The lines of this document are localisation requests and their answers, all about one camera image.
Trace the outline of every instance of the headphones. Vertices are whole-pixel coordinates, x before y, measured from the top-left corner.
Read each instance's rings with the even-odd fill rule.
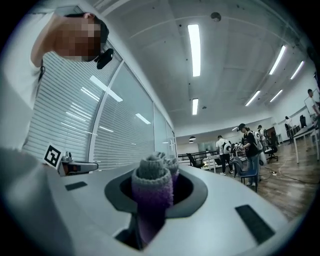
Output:
[[[114,49],[109,48],[105,52],[100,53],[98,57],[94,59],[94,62],[96,62],[96,68],[98,70],[101,70],[107,65],[112,58],[114,57]]]

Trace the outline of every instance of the glass wall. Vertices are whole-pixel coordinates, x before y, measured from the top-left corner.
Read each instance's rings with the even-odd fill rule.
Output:
[[[127,65],[110,89],[97,117],[93,151],[102,171],[137,163],[155,150],[154,103]]]
[[[169,143],[167,136],[167,121],[159,109],[154,106],[154,148],[157,152],[165,153],[169,157]]]
[[[88,160],[88,145],[105,88],[121,59],[98,70],[95,62],[75,62],[51,52],[44,56],[43,75],[35,101],[27,143],[23,150],[40,161],[49,143],[72,153],[75,161]]]

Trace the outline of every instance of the floor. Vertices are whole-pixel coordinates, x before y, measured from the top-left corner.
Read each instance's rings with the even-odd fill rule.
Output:
[[[277,206],[289,221],[308,209],[320,181],[320,163],[317,161],[316,147],[308,146],[306,151],[304,141],[297,140],[297,164],[295,145],[285,142],[278,147],[278,161],[272,159],[260,170],[263,180],[259,182],[258,194]],[[233,177],[228,171],[227,167],[227,175]]]

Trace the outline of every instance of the towel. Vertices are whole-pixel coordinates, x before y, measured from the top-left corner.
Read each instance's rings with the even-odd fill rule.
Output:
[[[140,237],[149,244],[165,223],[166,209],[174,204],[173,179],[165,155],[142,159],[131,177],[132,197],[137,203]]]

